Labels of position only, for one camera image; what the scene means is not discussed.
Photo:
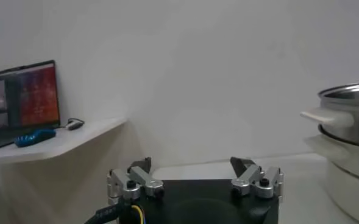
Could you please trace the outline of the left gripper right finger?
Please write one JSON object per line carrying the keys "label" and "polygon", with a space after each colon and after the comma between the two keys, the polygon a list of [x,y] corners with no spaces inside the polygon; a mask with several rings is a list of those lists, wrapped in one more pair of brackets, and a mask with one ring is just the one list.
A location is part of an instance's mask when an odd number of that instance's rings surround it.
{"label": "left gripper right finger", "polygon": [[260,200],[283,199],[284,173],[279,167],[262,166],[247,158],[231,157],[230,164],[236,178],[231,180],[231,196],[234,201],[255,196]]}

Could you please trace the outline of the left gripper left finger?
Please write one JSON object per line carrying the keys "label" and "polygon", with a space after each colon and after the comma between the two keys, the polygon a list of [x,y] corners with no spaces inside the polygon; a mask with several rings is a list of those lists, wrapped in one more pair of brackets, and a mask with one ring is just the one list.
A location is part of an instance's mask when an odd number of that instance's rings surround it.
{"label": "left gripper left finger", "polygon": [[162,180],[150,175],[152,158],[146,157],[134,161],[126,171],[110,169],[107,174],[108,204],[115,205],[120,199],[135,201],[141,198],[141,193],[149,198],[162,199],[165,188]]}

